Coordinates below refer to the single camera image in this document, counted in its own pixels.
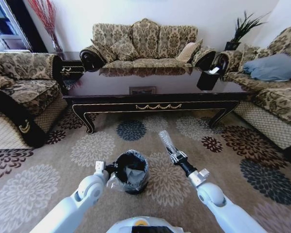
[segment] tissue box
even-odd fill
[[[210,74],[209,71],[203,71],[196,86],[202,91],[210,91],[217,83],[219,77],[220,74],[218,73]]]

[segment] bucket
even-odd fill
[[[136,150],[121,154],[115,164],[115,176],[129,194],[140,194],[149,180],[149,166],[145,157]]]

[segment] floral patterned rug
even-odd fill
[[[104,233],[132,216],[161,217],[193,233],[221,232],[184,172],[169,161],[158,137],[164,129],[197,169],[210,171],[209,182],[219,185],[265,230],[291,233],[291,164],[234,114],[210,129],[207,122],[214,114],[91,115],[97,132],[88,135],[68,110],[42,148],[0,150],[0,233],[29,232],[94,172],[96,160],[112,162],[129,149],[148,159],[147,188],[130,195],[107,187],[77,232]]]

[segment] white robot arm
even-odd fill
[[[105,163],[97,161],[95,173],[85,177],[79,188],[70,197],[61,200],[31,232],[74,232],[87,209],[96,204],[109,180],[110,175],[104,168]]]
[[[171,161],[185,171],[186,176],[196,188],[199,199],[210,209],[224,232],[266,233],[244,209],[228,199],[219,186],[205,183],[209,172],[206,169],[198,172],[188,162],[188,156],[173,145],[167,131],[161,131],[159,135],[170,154]]]

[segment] side table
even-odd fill
[[[80,52],[61,52],[55,53],[63,61],[61,74],[64,80],[77,80],[84,73],[84,67],[80,59]]]

